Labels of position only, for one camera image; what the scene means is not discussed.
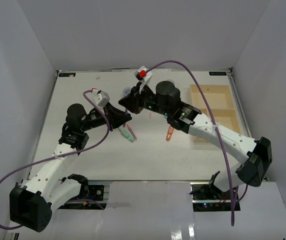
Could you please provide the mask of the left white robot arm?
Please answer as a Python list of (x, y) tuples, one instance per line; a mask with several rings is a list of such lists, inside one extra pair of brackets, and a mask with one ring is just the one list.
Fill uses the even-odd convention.
[(22, 187), (16, 186), (10, 192), (10, 220), (42, 232), (56, 209), (72, 198), (86, 198), (89, 184), (85, 176), (71, 174), (57, 186), (59, 177), (85, 148), (89, 140), (88, 130), (103, 125), (116, 129), (131, 119), (129, 113), (110, 103), (105, 105), (102, 112), (95, 108), (86, 112), (80, 103), (69, 106), (54, 158), (47, 161)]

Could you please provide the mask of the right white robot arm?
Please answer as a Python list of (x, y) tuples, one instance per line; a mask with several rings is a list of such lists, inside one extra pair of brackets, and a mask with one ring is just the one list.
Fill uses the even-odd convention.
[(199, 199), (219, 200), (227, 191), (243, 184), (259, 187), (272, 163), (269, 139), (254, 139), (214, 124), (200, 109), (183, 102), (180, 90), (170, 81), (159, 82), (155, 91), (138, 83), (118, 103), (133, 114), (146, 109), (164, 115), (174, 129), (202, 138), (238, 161), (226, 171), (216, 172), (208, 184), (194, 190), (193, 195)]

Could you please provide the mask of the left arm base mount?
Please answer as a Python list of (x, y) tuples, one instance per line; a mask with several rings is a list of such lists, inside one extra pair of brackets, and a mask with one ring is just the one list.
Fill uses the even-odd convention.
[(80, 185), (78, 195), (73, 196), (58, 209), (70, 210), (104, 210), (106, 203), (99, 203), (104, 200), (105, 186), (102, 184), (90, 184), (89, 180), (80, 174), (71, 174), (68, 177), (63, 177), (61, 184), (71, 180)]

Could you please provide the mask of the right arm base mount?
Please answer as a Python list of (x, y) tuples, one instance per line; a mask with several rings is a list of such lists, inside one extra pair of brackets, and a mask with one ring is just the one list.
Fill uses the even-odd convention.
[(208, 183), (190, 184), (189, 194), (192, 198), (192, 207), (195, 213), (231, 211), (232, 197), (230, 192), (222, 192), (214, 186), (214, 181), (219, 173), (220, 172), (218, 171), (213, 174)]

